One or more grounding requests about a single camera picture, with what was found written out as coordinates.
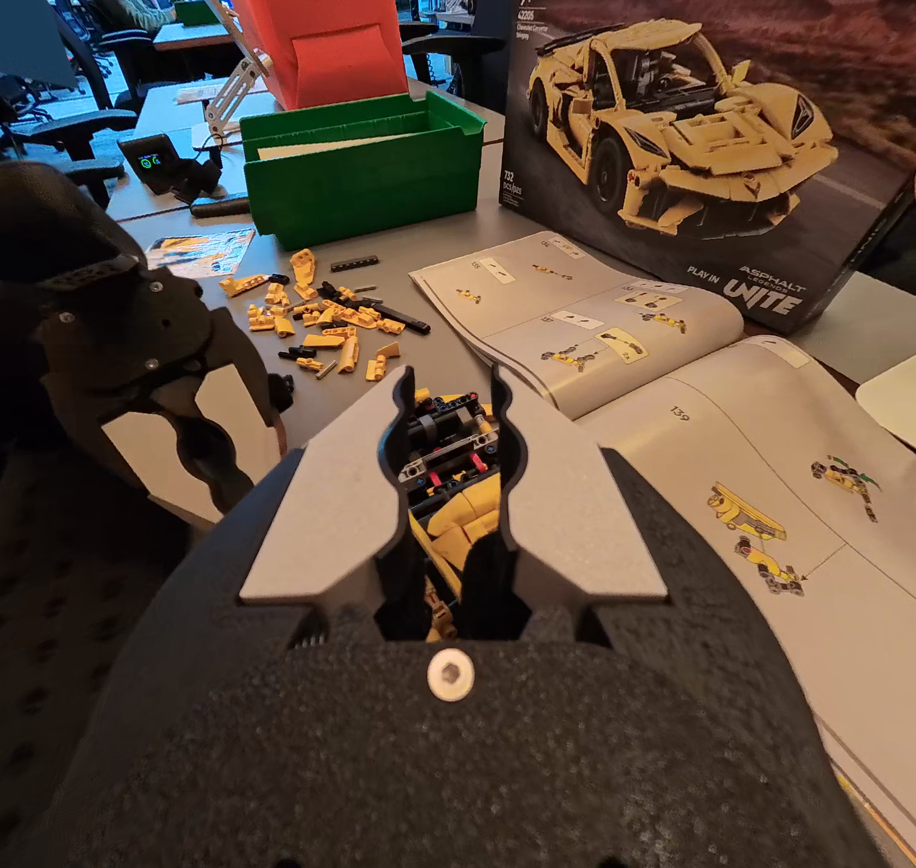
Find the grey desk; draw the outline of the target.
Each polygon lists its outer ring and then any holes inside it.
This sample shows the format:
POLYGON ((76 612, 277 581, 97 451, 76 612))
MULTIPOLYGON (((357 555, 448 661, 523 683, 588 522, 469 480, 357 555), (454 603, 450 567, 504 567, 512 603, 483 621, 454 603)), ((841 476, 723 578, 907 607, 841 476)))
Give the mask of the grey desk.
MULTIPOLYGON (((324 266, 327 258, 355 257, 362 254, 359 249, 361 245, 381 245, 383 267, 378 277, 381 294, 394 297, 406 295, 409 288, 406 279, 411 279, 410 272, 509 243, 510 231, 521 230, 520 221, 498 220, 497 212, 498 207, 491 203, 485 205, 484 217, 481 220, 475 219, 471 213, 468 213, 408 225, 398 230, 377 232, 352 241, 319 248, 319 276, 326 275, 324 266)), ((420 291, 413 280, 410 284, 420 291)), ((434 307, 425 294, 424 296, 429 305, 434 307)), ((442 315, 441 318, 441 321, 433 324, 432 332, 429 335, 406 335, 405 346, 413 349, 408 352, 406 358, 395 358, 388 373, 407 366, 413 358, 418 358, 420 384, 450 384, 455 388, 463 386, 465 390, 471 390, 473 384, 483 381, 483 372, 473 372, 470 365, 471 353, 478 353, 467 344, 442 315)), ((322 398, 319 401, 318 420, 328 425, 379 382, 345 384, 339 389, 341 396, 322 398)), ((290 434, 310 435, 312 439, 321 430, 318 430, 317 423, 306 424, 304 413, 305 410, 299 408, 293 411, 294 422, 291 425, 290 434)), ((724 565, 729 567, 727 562, 619 451, 600 445, 596 437, 586 431, 585 433, 596 441, 604 453, 614 478, 623 492, 626 505, 658 566, 668 590, 667 598, 674 598, 674 576, 664 575, 662 573, 663 565, 673 563, 677 552, 686 552, 693 547, 700 551, 713 550, 721 559, 720 564, 714 564, 710 575, 695 574, 688 577, 693 587, 704 596, 711 596, 714 576, 723 573, 724 565)), ((215 524, 215 530, 204 542, 202 551, 216 552, 217 549, 223 547, 225 558, 224 562, 205 564, 205 569, 214 567, 222 572, 229 569, 230 563, 236 563, 240 570, 240 574, 235 576, 236 586, 230 588, 230 603, 253 609, 291 608, 310 604, 300 602, 290 606, 285 604, 248 606, 239 599, 240 589, 291 482, 304 448, 292 451, 292 461, 281 464, 283 470, 277 476, 273 476, 270 471, 265 477, 269 483, 264 493, 270 494, 266 500, 245 500, 237 505, 232 515, 226 513, 220 518, 220 521, 215 524)), ((504 593, 508 593, 510 599, 516 598, 510 594, 508 576, 503 568, 506 562, 507 555, 502 546, 498 528, 474 544, 464 567, 462 591, 464 607, 468 608, 474 604, 482 607, 485 602, 493 602, 497 597, 502 597, 504 593)))

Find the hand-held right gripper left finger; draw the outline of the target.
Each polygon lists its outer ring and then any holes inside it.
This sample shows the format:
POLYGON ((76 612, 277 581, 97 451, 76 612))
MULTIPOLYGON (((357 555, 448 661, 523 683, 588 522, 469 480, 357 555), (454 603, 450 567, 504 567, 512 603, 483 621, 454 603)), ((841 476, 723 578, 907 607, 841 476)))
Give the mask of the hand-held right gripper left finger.
POLYGON ((417 638, 417 543, 398 474, 415 408, 411 366, 389 372, 306 445, 239 599, 366 608, 383 634, 417 638))

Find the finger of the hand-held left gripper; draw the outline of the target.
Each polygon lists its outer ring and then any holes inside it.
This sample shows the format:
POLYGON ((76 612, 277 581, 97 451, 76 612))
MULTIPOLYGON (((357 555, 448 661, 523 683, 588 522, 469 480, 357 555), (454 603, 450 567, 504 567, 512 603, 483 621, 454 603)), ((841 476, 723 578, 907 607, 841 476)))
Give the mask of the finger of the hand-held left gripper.
POLYGON ((193 525, 214 525, 207 425, 195 400, 154 413, 130 411, 103 425, 109 441, 157 505, 193 525))
POLYGON ((187 518, 222 518, 281 461, 281 439, 265 423, 234 365, 178 381, 178 506, 187 518))

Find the white document stand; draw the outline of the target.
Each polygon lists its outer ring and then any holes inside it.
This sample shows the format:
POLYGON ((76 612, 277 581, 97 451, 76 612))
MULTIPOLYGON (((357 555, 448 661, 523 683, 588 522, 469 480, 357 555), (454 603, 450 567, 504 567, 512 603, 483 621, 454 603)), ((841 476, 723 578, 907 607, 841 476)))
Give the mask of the white document stand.
POLYGON ((220 91, 204 108, 207 124, 207 137, 202 143, 204 149, 223 147, 227 142, 228 126, 235 112, 257 84, 259 78, 266 80, 273 67, 270 56, 263 51, 249 36, 244 34, 240 16, 235 10, 220 0, 204 0, 218 21, 228 32, 243 58, 234 72, 225 80, 220 91))
POLYGON ((915 364, 912 356, 861 384, 859 406, 883 429, 915 450, 915 364))

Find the black cylinder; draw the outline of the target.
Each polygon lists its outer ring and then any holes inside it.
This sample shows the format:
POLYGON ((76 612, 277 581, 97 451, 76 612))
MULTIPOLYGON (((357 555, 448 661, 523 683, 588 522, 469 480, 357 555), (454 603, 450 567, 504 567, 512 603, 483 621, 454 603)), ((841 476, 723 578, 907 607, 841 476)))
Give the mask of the black cylinder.
POLYGON ((196 220, 224 220, 251 215, 246 194, 231 194, 223 198, 198 199, 189 206, 196 220))

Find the dark car set box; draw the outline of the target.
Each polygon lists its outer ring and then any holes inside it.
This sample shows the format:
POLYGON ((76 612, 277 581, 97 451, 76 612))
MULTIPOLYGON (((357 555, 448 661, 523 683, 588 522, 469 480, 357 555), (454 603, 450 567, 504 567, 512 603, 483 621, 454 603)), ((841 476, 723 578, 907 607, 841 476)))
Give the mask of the dark car set box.
POLYGON ((793 333, 914 292, 915 0, 519 0, 500 203, 793 333))

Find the green plastic bin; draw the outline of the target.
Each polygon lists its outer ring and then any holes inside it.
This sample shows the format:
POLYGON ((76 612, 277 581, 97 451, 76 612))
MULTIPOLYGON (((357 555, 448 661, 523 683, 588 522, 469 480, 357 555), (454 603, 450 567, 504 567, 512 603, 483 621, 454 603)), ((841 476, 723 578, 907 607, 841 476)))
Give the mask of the green plastic bin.
POLYGON ((242 118, 257 232, 295 251, 473 211, 486 126, 437 92, 242 118))

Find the black device with green display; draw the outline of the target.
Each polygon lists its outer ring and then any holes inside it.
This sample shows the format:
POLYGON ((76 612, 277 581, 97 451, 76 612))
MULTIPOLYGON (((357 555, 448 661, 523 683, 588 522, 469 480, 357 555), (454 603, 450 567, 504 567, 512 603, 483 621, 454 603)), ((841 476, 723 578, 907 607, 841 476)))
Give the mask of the black device with green display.
POLYGON ((166 134, 119 140, 117 145, 137 178, 153 194, 171 194, 186 205, 198 198, 221 197, 220 160, 181 157, 166 134))

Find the yellow printed sticker sheet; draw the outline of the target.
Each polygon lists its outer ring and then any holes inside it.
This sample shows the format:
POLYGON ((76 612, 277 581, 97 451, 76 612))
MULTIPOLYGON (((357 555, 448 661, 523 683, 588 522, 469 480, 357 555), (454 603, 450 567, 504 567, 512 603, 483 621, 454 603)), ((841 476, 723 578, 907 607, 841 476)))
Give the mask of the yellow printed sticker sheet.
POLYGON ((254 229, 166 237, 146 250, 149 270, 162 268, 181 278, 201 280, 235 276, 256 236, 254 229))

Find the yellow brick car model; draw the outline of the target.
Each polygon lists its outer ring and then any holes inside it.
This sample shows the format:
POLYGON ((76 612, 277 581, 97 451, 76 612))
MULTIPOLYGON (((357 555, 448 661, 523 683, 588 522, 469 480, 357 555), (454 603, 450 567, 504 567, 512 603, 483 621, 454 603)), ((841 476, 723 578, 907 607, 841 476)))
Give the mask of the yellow brick car model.
POLYGON ((398 479, 425 567, 426 641, 457 638, 464 567, 474 544, 498 528, 499 427, 478 393, 416 390, 398 479))

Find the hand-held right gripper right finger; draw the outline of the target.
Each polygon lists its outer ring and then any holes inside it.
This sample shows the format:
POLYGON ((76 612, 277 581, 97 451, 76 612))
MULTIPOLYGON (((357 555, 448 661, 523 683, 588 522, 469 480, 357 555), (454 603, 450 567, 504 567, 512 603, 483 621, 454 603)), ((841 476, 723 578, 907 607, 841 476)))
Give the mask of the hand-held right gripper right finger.
POLYGON ((494 366, 498 532, 510 594, 577 619, 608 601, 668 590, 601 447, 506 366, 494 366))

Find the orange plastic bin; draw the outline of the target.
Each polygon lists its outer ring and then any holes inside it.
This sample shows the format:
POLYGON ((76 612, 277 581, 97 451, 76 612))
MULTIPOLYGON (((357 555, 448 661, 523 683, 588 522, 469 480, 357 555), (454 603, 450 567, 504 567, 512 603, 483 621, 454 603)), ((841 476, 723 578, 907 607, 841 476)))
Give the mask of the orange plastic bin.
POLYGON ((395 0, 231 0, 288 111, 406 94, 395 0))

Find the building instruction booklet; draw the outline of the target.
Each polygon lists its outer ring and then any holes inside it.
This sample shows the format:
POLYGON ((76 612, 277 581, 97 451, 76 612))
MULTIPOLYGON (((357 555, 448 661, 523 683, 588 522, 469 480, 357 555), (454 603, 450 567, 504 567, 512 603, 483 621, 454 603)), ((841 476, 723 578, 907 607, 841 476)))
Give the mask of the building instruction booklet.
POLYGON ((915 461, 722 296, 543 232, 409 273, 482 358, 619 451, 720 554, 830 759, 914 850, 915 461))

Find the pile of yellow brick pieces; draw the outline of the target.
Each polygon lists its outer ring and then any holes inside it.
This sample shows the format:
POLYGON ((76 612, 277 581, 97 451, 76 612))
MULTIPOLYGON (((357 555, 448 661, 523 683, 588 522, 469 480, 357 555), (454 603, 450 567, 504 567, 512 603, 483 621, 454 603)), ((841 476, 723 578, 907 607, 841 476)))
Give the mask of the pile of yellow brick pieces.
POLYGON ((344 311, 326 300, 314 285, 316 258, 310 249, 293 252, 291 276, 280 273, 256 273, 225 277, 220 289, 228 298, 254 297, 246 309, 251 333, 271 333, 281 342, 279 359, 293 363, 321 379, 332 371, 355 374, 360 363, 360 337, 376 331, 387 341, 368 353, 364 378, 370 383, 381 381, 391 358, 401 355, 399 338, 404 324, 344 311))

